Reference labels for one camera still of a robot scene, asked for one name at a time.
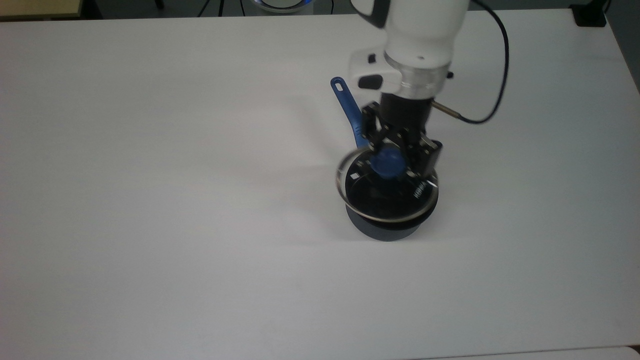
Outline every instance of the silver metal ring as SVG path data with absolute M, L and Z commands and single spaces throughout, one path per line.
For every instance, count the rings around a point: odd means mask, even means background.
M 373 220 L 377 222 L 388 222 L 388 223 L 398 223 L 398 222 L 413 220 L 414 218 L 421 216 L 422 214 L 426 213 L 429 209 L 431 209 L 431 204 L 438 198 L 438 175 L 436 174 L 435 170 L 427 179 L 428 183 L 431 186 L 431 193 L 429 194 L 429 199 L 427 200 L 427 202 L 425 203 L 422 209 L 418 210 L 417 212 L 411 215 L 407 215 L 401 218 L 378 218 L 378 217 L 372 217 L 371 215 L 365 214 L 362 211 L 354 208 L 349 202 L 349 200 L 347 199 L 346 188 L 344 192 L 342 191 L 342 176 L 344 175 L 344 177 L 346 178 L 347 176 L 346 173 L 351 168 L 351 164 L 349 164 L 349 167 L 347 168 L 344 168 L 344 167 L 348 163 L 352 163 L 353 160 L 355 160 L 360 155 L 370 150 L 371 149 L 368 147 L 361 147 L 351 151 L 350 153 L 346 154 L 346 156 L 340 161 L 338 165 L 338 169 L 336 170 L 335 186 L 338 189 L 338 193 L 340 194 L 340 197 L 342 197 L 342 200 L 344 201 L 344 203 L 347 206 L 349 206 L 349 209 L 353 210 L 355 213 L 357 213 L 358 215 L 364 218 L 368 218 L 369 220 Z

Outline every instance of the white table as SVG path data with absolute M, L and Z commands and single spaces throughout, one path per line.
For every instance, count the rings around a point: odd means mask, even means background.
M 609 28 L 500 12 L 494 120 L 434 112 L 440 201 L 360 234 L 329 86 L 351 15 L 0 24 L 0 354 L 414 359 L 640 343 L 640 97 Z M 493 104 L 469 13 L 438 99 Z M 375 95 L 356 92 L 360 104 Z

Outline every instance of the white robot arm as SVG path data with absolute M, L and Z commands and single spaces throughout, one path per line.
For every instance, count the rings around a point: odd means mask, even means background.
M 381 93 L 380 103 L 362 109 L 359 133 L 368 146 L 349 153 L 338 166 L 336 185 L 352 223 L 372 238 L 392 241 L 412 233 L 438 200 L 435 165 L 442 143 L 425 130 L 431 108 L 457 119 L 481 124 L 495 113 L 506 83 L 508 39 L 500 95 L 484 119 L 471 120 L 434 98 L 448 77 L 453 43 L 470 0 L 351 0 L 368 22 L 387 32 L 384 45 L 356 51 L 349 77 L 358 88 Z
M 349 76 L 360 88 L 405 99 L 433 98 L 444 84 L 469 0 L 352 0 L 387 32 L 383 46 L 353 53 Z

